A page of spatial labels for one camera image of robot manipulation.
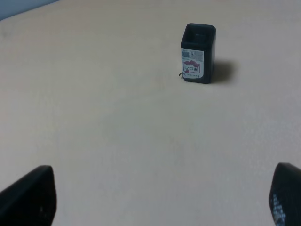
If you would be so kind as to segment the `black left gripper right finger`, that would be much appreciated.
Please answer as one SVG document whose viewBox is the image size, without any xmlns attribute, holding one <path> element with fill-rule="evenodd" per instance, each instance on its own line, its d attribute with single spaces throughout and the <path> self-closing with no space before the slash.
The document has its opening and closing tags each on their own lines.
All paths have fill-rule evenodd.
<svg viewBox="0 0 301 226">
<path fill-rule="evenodd" d="M 274 171 L 269 207 L 277 226 L 301 224 L 301 170 L 290 163 L 280 162 Z"/>
</svg>

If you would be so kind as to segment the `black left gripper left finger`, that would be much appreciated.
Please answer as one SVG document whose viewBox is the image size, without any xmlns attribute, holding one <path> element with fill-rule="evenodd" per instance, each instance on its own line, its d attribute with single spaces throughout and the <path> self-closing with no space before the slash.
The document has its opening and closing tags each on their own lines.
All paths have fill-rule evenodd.
<svg viewBox="0 0 301 226">
<path fill-rule="evenodd" d="M 38 166 L 0 193 L 2 226 L 50 226 L 57 195 L 51 166 Z"/>
</svg>

